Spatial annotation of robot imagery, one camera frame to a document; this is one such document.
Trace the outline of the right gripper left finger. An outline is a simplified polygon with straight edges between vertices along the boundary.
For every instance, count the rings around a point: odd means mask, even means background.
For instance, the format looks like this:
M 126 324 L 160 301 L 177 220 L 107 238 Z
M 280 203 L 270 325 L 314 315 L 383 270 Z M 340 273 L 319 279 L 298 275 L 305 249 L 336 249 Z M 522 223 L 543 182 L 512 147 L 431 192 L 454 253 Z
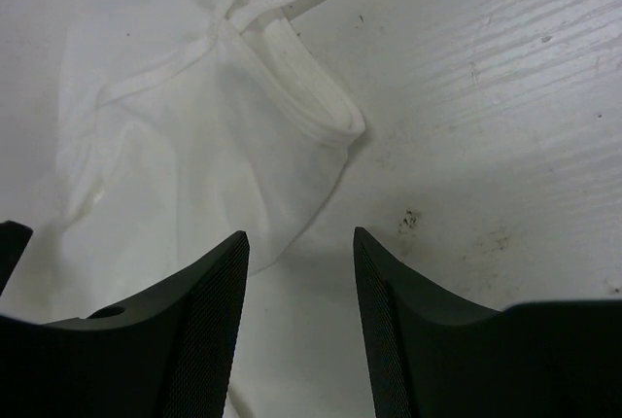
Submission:
M 91 316 L 1 320 L 5 417 L 221 417 L 250 246 L 238 231 L 195 263 Z

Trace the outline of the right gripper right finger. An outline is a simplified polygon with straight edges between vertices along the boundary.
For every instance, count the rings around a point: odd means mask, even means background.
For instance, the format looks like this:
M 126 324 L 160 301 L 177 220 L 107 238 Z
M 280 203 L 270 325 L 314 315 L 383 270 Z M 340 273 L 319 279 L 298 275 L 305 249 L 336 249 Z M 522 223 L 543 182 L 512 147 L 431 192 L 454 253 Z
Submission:
M 545 301 L 502 311 L 457 296 L 353 239 L 379 417 L 617 417 L 621 304 Z

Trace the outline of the white tank top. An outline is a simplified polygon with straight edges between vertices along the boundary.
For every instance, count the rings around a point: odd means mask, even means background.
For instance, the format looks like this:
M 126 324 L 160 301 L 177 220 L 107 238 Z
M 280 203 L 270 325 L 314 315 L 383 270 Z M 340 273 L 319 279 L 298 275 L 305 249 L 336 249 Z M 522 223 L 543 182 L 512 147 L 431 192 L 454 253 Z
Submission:
M 360 109 L 287 10 L 301 0 L 78 0 L 54 162 L 1 196 L 3 317 L 87 318 L 242 231 L 247 280 L 333 190 Z

